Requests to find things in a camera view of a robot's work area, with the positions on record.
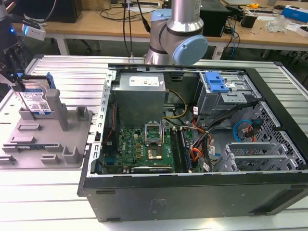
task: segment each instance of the black metal case panel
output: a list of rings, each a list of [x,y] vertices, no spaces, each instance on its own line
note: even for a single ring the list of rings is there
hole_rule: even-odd
[[[220,185],[218,181],[207,186],[183,187],[180,183],[178,187],[84,192],[98,221],[105,222],[273,215],[305,197],[308,187],[283,183]]]

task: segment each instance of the ram slot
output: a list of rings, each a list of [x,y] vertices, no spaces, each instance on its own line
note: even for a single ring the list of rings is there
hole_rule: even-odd
[[[187,164],[186,164],[186,153],[187,149],[185,145],[183,144],[183,137],[182,137],[182,130],[178,129],[177,132],[177,143],[178,143],[178,149],[179,149],[179,155],[181,160],[181,168],[183,172],[188,172]]]
[[[177,134],[175,130],[173,130],[172,128],[170,128],[170,139],[171,139],[171,149],[173,154],[174,170],[176,173],[183,172]]]

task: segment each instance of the computer tower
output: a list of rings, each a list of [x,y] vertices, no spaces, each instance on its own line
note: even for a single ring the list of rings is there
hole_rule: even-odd
[[[203,35],[221,37],[229,14],[219,0],[202,0],[200,18],[204,22]]]
[[[45,19],[50,13],[54,0],[20,0],[12,13],[35,19]],[[75,23],[81,14],[81,0],[59,0],[48,21]]]

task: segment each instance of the blue hard drive label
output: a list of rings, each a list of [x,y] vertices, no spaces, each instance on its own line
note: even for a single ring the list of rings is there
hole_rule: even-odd
[[[21,93],[27,108],[36,115],[48,115],[51,109],[43,98],[42,89],[26,89]]]

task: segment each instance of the wooden desk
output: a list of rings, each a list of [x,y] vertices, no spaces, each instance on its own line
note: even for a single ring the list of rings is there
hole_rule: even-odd
[[[272,7],[266,4],[267,0],[256,0],[262,7]],[[291,4],[294,6],[308,8],[308,3],[294,1],[277,1],[276,5]],[[114,8],[108,10],[108,13],[117,15],[109,15],[113,18],[122,18],[123,9]],[[150,21],[151,14],[145,14]],[[266,30],[265,21],[256,20],[253,28],[242,28],[240,23],[236,24],[235,31],[241,37],[239,47],[271,49],[271,50],[289,50],[289,51],[308,51],[308,39],[298,35],[293,31],[286,33],[270,33]],[[20,25],[15,25],[17,31],[21,31]],[[149,42],[150,35],[145,31],[141,20],[131,23],[133,41]],[[115,22],[99,16],[99,11],[83,11],[80,18],[75,24],[65,24],[57,22],[48,22],[45,27],[46,37],[55,38],[58,42],[60,53],[69,55],[65,39],[91,39],[91,40],[113,40],[123,41],[122,22]],[[126,23],[126,36],[129,39],[129,26]],[[220,59],[221,51],[228,44],[230,36],[223,34],[222,37],[207,37],[210,46],[215,46],[213,59]]]

